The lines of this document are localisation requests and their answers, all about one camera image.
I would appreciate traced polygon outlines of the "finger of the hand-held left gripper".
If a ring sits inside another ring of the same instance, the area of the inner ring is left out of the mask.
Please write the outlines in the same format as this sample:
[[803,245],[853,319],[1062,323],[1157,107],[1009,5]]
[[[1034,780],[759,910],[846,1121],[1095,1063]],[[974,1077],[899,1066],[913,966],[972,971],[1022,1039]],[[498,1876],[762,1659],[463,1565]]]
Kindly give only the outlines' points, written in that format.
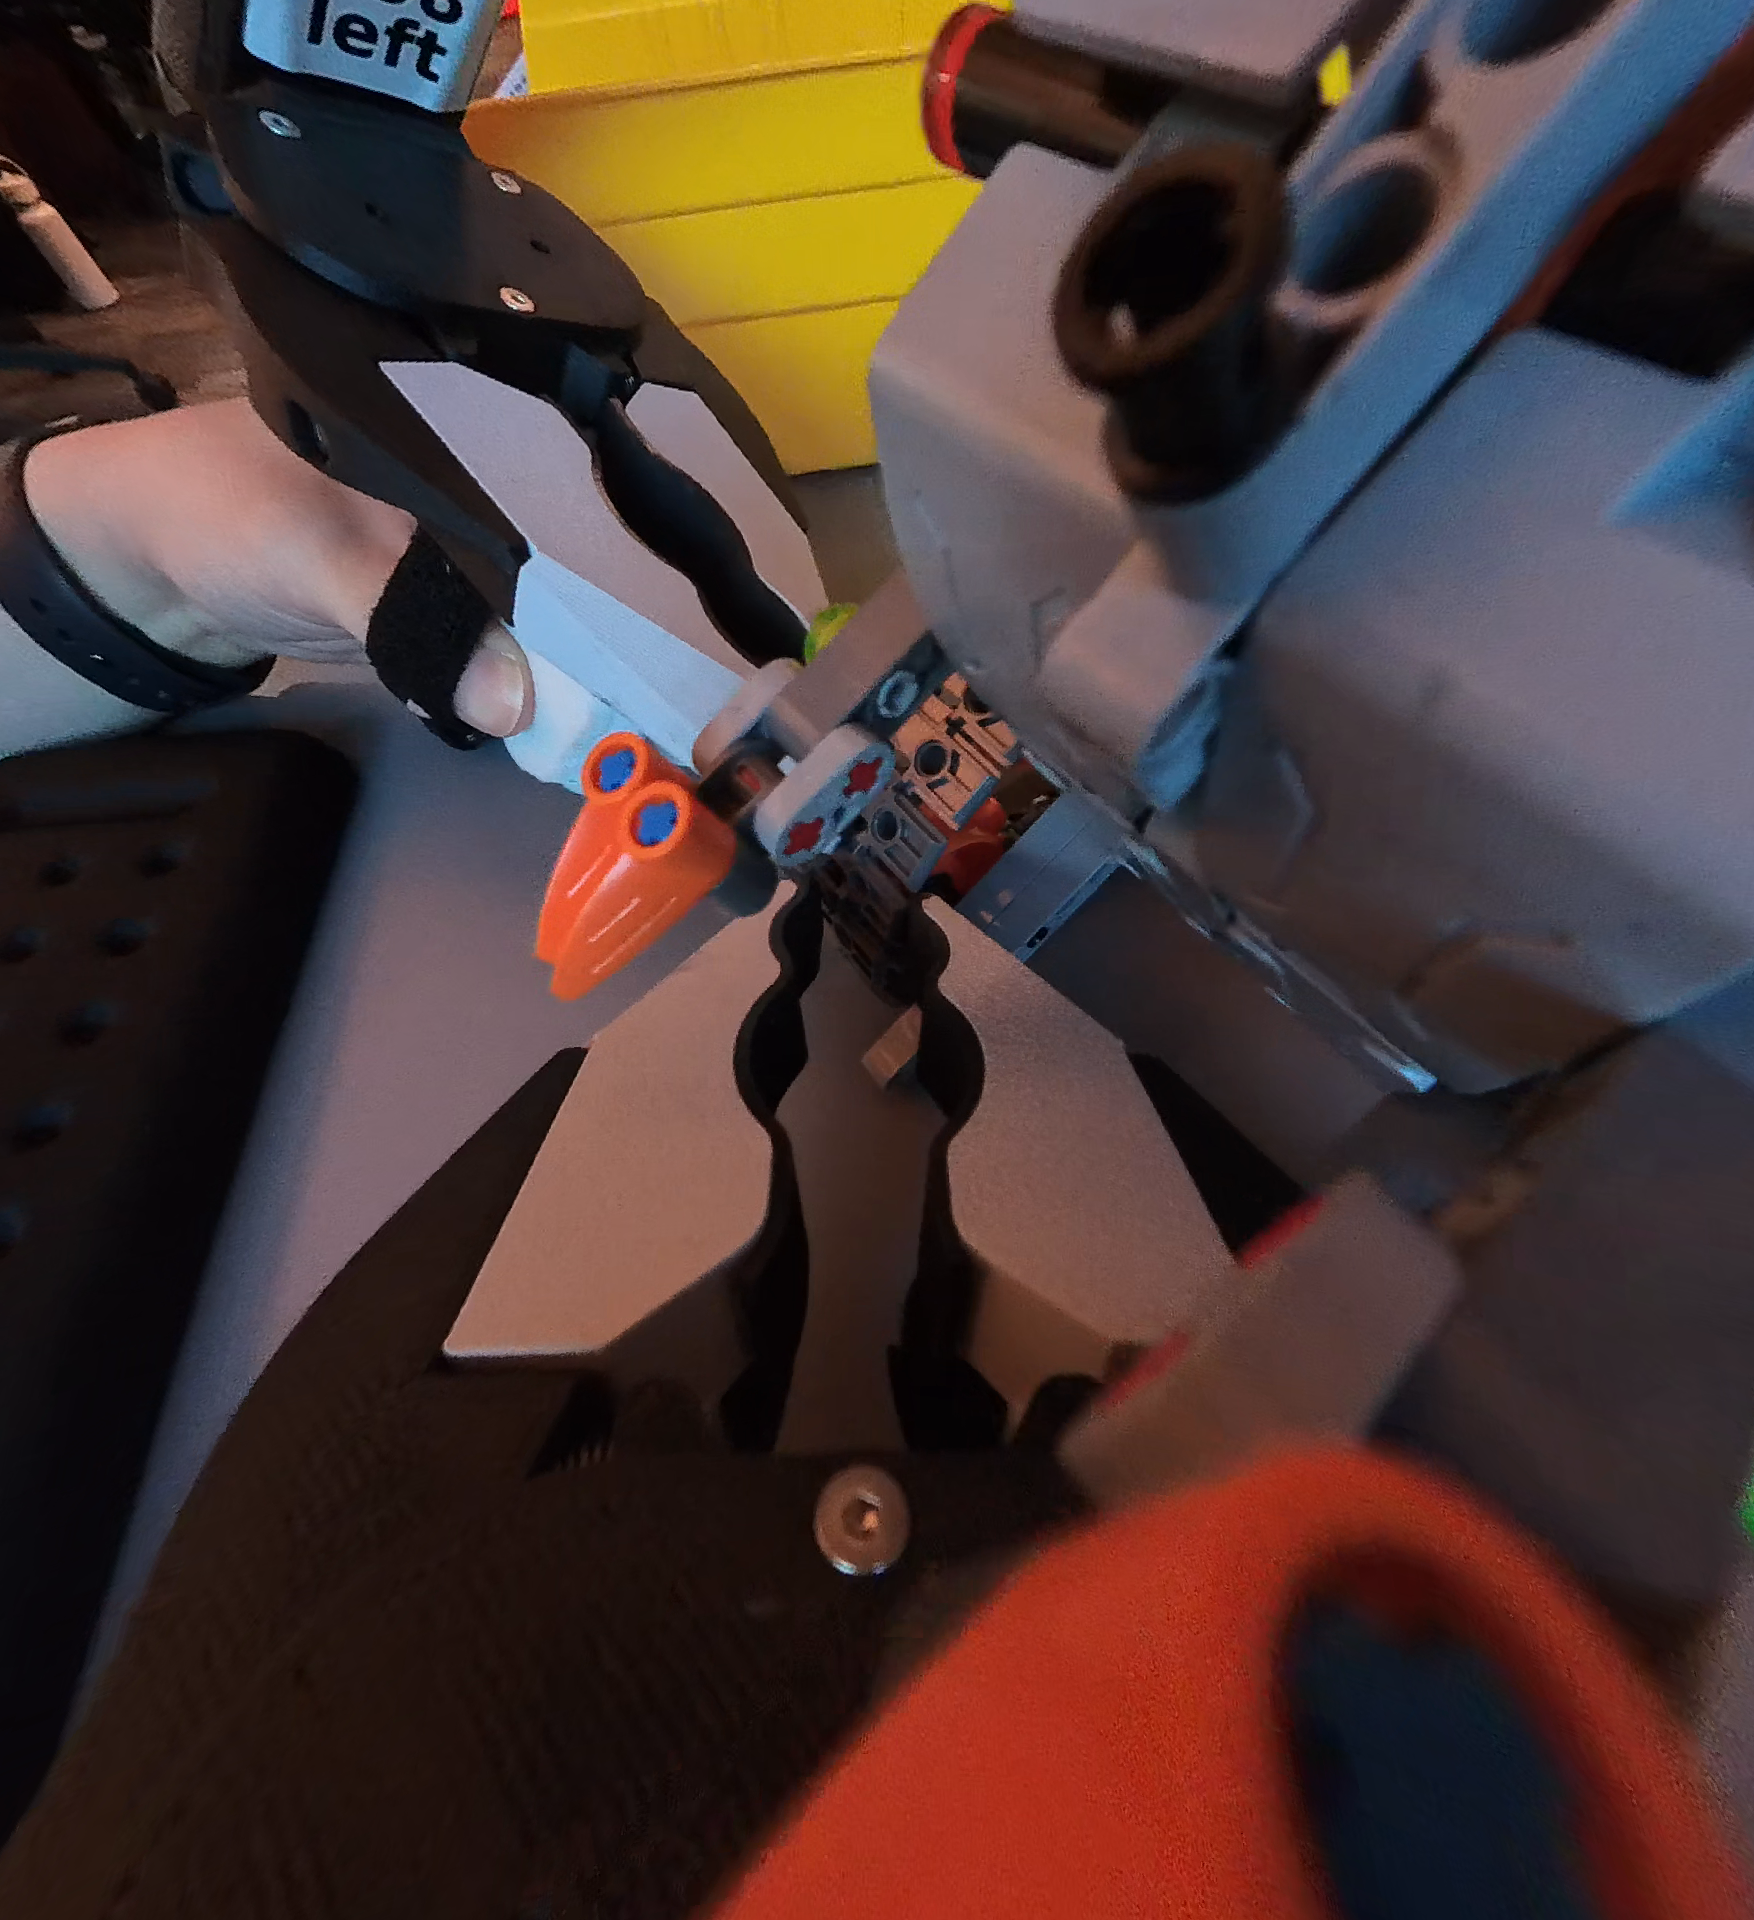
[[581,430],[550,402],[458,362],[380,370],[528,545],[505,626],[527,661],[530,709],[507,754],[573,793],[590,751],[618,733],[693,769],[699,734],[749,667],[693,583],[618,516]]
[[754,667],[803,663],[825,607],[803,508],[768,434],[663,306],[649,306],[592,413],[602,493]]

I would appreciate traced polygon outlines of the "person's left hand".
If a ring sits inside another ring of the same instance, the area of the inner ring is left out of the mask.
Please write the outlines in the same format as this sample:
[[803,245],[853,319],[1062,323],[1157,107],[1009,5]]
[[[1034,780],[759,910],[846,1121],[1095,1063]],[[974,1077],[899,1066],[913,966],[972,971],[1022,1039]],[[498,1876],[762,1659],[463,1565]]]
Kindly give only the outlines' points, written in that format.
[[48,439],[22,481],[48,543],[112,614],[224,669],[366,664],[372,613],[416,534],[240,398]]

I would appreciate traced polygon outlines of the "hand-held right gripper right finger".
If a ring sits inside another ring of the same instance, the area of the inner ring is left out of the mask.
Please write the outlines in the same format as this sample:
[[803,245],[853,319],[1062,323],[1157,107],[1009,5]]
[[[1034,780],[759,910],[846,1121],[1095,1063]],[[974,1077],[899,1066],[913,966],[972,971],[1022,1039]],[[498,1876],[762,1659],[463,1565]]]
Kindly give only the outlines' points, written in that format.
[[1052,1381],[1115,1381],[1237,1305],[1131,1052],[957,913],[913,918],[914,1077],[940,1116],[888,1348],[913,1453],[1002,1444]]

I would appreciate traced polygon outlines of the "grey toy brick spaceship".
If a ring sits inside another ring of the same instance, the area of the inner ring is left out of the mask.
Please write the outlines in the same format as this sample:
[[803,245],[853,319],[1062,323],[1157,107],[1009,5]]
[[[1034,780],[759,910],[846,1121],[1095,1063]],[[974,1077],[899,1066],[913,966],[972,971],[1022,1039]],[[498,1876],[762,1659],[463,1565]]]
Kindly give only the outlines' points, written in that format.
[[1384,1437],[1544,1535],[1754,1844],[1754,5],[1410,5],[1287,161],[1199,17],[952,20],[872,372],[906,598],[1207,935],[1434,1085]]

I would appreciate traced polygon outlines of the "yellow plastic box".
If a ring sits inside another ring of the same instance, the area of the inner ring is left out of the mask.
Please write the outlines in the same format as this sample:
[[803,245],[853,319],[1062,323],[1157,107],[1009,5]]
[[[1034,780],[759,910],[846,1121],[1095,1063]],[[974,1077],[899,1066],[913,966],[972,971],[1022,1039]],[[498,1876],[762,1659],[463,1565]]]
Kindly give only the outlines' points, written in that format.
[[923,126],[954,11],[528,3],[528,94],[464,130],[625,258],[789,473],[867,468],[874,349],[980,192]]

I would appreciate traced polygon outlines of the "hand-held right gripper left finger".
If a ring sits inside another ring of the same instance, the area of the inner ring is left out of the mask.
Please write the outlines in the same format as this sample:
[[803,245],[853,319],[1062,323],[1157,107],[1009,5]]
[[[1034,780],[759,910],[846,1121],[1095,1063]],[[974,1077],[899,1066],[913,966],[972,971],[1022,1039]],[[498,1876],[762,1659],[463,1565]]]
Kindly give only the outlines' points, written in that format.
[[785,884],[584,1051],[443,1339],[469,1371],[682,1388],[742,1453],[776,1447],[811,1293],[781,1104],[808,1063],[823,902]]

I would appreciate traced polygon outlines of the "black wristband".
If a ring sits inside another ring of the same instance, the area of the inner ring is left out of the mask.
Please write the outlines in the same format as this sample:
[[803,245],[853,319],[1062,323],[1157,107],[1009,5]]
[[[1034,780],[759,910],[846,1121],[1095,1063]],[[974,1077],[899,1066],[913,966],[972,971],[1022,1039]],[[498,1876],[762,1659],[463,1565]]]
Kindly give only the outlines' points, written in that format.
[[192,661],[109,609],[64,560],[27,495],[30,455],[89,423],[52,420],[0,445],[0,611],[50,661],[131,709],[179,718],[256,695],[274,672]]

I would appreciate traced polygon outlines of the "grey desk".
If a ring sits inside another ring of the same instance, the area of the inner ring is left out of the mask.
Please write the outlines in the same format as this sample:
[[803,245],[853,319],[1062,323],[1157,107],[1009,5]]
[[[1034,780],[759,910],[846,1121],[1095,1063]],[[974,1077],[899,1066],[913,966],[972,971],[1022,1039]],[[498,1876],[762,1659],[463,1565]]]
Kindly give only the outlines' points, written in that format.
[[[89,1712],[180,1510],[243,1399],[350,1257],[536,1070],[722,938],[701,910],[600,1002],[561,1005],[528,957],[535,909],[576,803],[507,756],[456,754],[403,722],[357,669],[286,667],[292,729],[359,763],[361,799],[272,1058],[180,1348],[75,1717]],[[1040,961],[1132,1052],[1226,1100],[1230,1021],[1279,1021],[1143,880],[1105,884]],[[861,1057],[897,1014],[827,931],[803,999],[808,1060],[783,1104],[812,1246],[811,1308],[779,1440],[893,1447],[897,1339],[938,1116],[910,1077],[881,1090]],[[1754,1797],[1754,1559],[1702,1671],[1713,1766]]]

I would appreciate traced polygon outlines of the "white bottle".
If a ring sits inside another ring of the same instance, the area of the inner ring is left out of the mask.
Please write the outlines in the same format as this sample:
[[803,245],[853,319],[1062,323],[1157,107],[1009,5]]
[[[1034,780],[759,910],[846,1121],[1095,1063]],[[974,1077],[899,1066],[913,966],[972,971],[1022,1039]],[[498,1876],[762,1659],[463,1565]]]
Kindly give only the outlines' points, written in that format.
[[7,155],[0,155],[0,200],[79,311],[97,315],[121,304],[123,292],[95,253],[22,165]]

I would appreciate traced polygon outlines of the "black studded mat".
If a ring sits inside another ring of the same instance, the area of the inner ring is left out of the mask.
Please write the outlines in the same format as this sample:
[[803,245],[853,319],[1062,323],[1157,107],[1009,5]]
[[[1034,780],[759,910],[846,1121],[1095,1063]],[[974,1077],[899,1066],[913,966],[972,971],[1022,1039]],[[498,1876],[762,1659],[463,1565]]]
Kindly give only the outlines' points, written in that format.
[[0,1851],[71,1722],[359,790],[302,733],[0,760]]

